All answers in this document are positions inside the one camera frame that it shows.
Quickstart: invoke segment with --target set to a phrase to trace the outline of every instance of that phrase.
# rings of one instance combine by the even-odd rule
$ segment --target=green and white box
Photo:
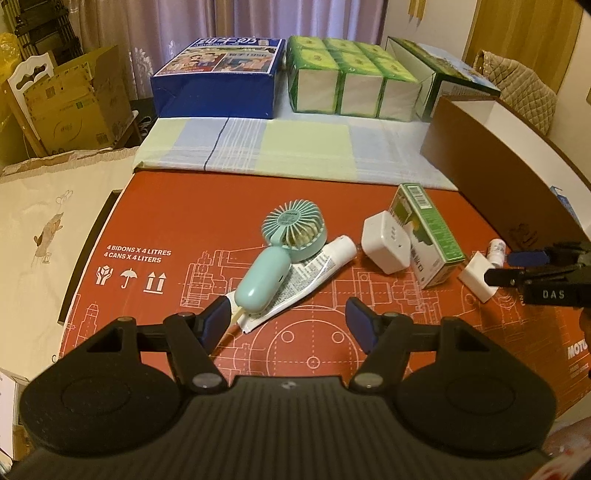
[[[323,40],[326,48],[332,53],[334,51],[345,51],[348,53],[363,53],[353,40],[342,38],[325,38]]]
[[[487,78],[440,48],[388,37],[386,51],[421,83],[415,111],[423,121],[431,120],[437,102],[444,95],[501,95]]]
[[[443,283],[466,258],[420,184],[401,184],[389,212],[410,237],[411,265],[421,288]]]
[[[378,118],[410,122],[421,84],[379,45],[357,43],[384,76]]]
[[[287,69],[294,112],[336,112],[340,69],[321,39],[290,37]]]
[[[378,116],[384,76],[361,51],[332,50],[340,68],[339,103],[341,115]]]
[[[359,49],[365,54],[365,56],[369,57],[370,59],[374,57],[382,57],[388,60],[393,59],[393,56],[391,56],[379,45],[372,45],[371,43],[363,43],[360,41],[355,42],[355,45],[357,45]]]

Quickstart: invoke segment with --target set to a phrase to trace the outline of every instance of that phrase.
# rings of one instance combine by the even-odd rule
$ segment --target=curtain
[[[85,52],[119,46],[129,98],[152,96],[150,77],[200,37],[216,34],[214,0],[65,0]]]
[[[378,41],[385,0],[64,0],[85,52],[119,46],[130,99],[200,37],[290,35]]]
[[[235,0],[241,36],[291,35],[348,38],[378,43],[384,0]]]
[[[573,0],[481,0],[466,62],[480,50],[518,60],[558,93],[582,16]]]

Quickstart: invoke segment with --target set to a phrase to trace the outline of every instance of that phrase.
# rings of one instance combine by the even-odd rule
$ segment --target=white power adapter
[[[387,211],[365,220],[361,248],[386,275],[410,265],[410,238]]]

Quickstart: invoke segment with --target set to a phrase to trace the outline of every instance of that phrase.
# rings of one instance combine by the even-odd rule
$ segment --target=wall
[[[389,0],[381,45],[388,36],[442,48],[462,58],[479,0],[425,0],[423,20],[408,14],[410,0]]]
[[[591,179],[591,17],[583,14],[569,69],[558,92],[558,105],[548,133],[583,174]]]

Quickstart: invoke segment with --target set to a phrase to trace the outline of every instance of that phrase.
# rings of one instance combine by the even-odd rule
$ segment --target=yellow plastic bag
[[[12,75],[14,69],[22,61],[16,35],[0,33],[0,84]],[[0,132],[11,116],[10,107],[0,98]]]

